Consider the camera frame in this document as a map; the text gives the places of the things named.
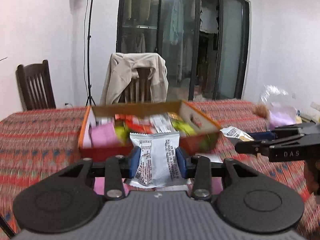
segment plastic bag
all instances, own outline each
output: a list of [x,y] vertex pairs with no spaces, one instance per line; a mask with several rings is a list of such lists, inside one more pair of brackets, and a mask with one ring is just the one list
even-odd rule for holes
[[269,110],[267,129],[297,123],[297,110],[293,107],[292,98],[287,91],[268,85],[261,93],[260,100]]

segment light stand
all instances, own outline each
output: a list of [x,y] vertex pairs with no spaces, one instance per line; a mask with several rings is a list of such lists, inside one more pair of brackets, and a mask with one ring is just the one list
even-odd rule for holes
[[96,105],[96,103],[93,100],[93,97],[91,96],[91,83],[90,83],[90,26],[91,26],[91,14],[92,14],[92,4],[93,4],[93,0],[91,0],[91,5],[90,5],[90,14],[89,14],[89,27],[88,27],[88,54],[87,54],[87,67],[88,67],[88,99],[87,99],[87,103],[85,104],[85,106],[87,107],[88,104],[90,106],[92,106],[92,103],[94,103],[94,105]]

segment orange cardboard box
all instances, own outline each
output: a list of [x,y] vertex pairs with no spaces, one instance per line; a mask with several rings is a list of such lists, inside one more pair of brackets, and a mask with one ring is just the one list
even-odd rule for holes
[[197,132],[197,135],[194,136],[180,137],[179,146],[188,154],[206,153],[214,149],[220,136],[220,125],[186,101],[114,104],[87,108],[78,140],[81,157],[92,158],[95,162],[103,162],[106,158],[114,155],[128,155],[133,148],[131,143],[108,147],[93,147],[89,135],[89,127],[96,126],[96,117],[114,117],[115,114],[132,114],[137,117],[145,117],[166,112],[177,113]]

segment pink paper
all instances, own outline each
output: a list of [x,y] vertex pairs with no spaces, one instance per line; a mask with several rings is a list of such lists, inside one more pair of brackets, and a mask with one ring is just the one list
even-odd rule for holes
[[111,146],[121,143],[112,123],[92,127],[90,135],[94,147]]
[[[104,177],[97,177],[94,182],[94,188],[93,190],[98,195],[104,195]],[[125,183],[123,183],[124,193],[127,196],[129,194],[129,186]]]

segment white snack packet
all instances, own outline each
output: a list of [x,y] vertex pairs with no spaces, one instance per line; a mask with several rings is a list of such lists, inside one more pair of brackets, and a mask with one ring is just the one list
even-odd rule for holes
[[181,177],[175,149],[179,146],[179,132],[139,134],[130,133],[134,146],[141,148],[137,173],[126,183],[141,188],[190,184]]
[[169,114],[153,114],[150,115],[150,123],[155,127],[157,133],[175,132]]
[[228,138],[237,138],[244,142],[254,141],[254,139],[249,134],[233,126],[230,126],[228,128],[223,128],[220,131],[223,133],[225,137],[228,137]]

